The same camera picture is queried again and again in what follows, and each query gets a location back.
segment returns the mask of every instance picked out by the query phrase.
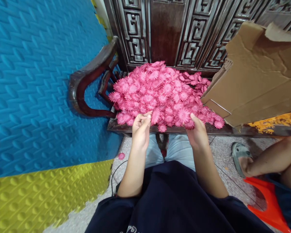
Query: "gray slipper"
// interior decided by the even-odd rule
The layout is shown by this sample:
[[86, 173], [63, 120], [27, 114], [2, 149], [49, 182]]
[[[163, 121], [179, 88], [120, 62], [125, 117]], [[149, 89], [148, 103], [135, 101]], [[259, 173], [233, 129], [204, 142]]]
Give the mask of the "gray slipper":
[[249, 151], [249, 149], [247, 147], [245, 147], [243, 144], [239, 143], [239, 142], [234, 142], [232, 145], [232, 154], [231, 156], [233, 157], [234, 160], [234, 164], [236, 167], [236, 170], [238, 172], [238, 174], [242, 177], [242, 178], [246, 178], [246, 176], [243, 174], [242, 169], [240, 168], [240, 164], [238, 161], [239, 157], [250, 157], [252, 158], [252, 155]]

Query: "finger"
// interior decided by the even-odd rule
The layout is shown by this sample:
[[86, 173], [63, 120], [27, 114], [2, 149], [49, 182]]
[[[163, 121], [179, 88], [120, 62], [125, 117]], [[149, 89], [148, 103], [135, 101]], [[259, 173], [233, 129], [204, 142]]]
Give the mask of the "finger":
[[190, 114], [190, 117], [191, 117], [192, 121], [194, 122], [195, 127], [197, 129], [201, 128], [201, 127], [205, 128], [204, 123], [200, 119], [198, 119], [198, 117], [196, 117], [193, 113]]
[[143, 114], [139, 113], [139, 114], [136, 116], [136, 118], [135, 118], [135, 120], [134, 120], [134, 123], [136, 123], [136, 122], [140, 122], [141, 120], [144, 120], [144, 119], [146, 119], [146, 116], [144, 116]]
[[151, 124], [151, 116], [148, 115], [147, 118], [144, 120], [143, 124], [139, 127], [139, 131], [145, 132], [147, 127]]
[[152, 111], [149, 111], [149, 112], [147, 112], [147, 113], [145, 113], [144, 116], [146, 117], [146, 116], [148, 116], [148, 115], [151, 115], [152, 112], [153, 112], [153, 110], [152, 110]]

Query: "hand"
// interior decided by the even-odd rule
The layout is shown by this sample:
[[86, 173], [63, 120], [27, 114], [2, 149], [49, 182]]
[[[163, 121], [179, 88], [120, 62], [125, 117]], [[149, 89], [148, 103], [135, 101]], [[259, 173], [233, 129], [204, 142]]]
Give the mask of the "hand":
[[150, 126], [151, 126], [152, 111], [145, 114], [138, 114], [133, 123], [133, 140], [132, 150], [138, 152], [145, 152], [150, 140]]
[[198, 119], [193, 113], [190, 115], [195, 123], [193, 130], [187, 130], [188, 138], [193, 150], [204, 150], [209, 147], [208, 135], [204, 123]]

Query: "orange plastic stool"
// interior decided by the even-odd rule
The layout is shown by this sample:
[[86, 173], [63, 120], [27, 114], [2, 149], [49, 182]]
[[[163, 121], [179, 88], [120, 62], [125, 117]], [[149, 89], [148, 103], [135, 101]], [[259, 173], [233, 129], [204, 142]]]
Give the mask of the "orange plastic stool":
[[261, 191], [261, 193], [264, 195], [267, 205], [265, 211], [257, 210], [250, 205], [248, 205], [248, 209], [259, 219], [282, 231], [283, 233], [291, 233], [291, 229], [288, 227], [287, 222], [285, 221], [281, 209], [278, 205], [275, 195], [275, 185], [273, 183], [259, 180], [253, 177], [247, 177], [244, 179], [244, 181]]

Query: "navy blue shirt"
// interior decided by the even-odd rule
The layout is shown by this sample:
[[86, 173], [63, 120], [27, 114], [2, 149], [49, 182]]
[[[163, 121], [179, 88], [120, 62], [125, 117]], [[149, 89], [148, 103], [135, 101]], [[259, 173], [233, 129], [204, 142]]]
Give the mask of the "navy blue shirt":
[[140, 197], [101, 201], [86, 233], [272, 231], [237, 198], [215, 198], [177, 161], [145, 169]]

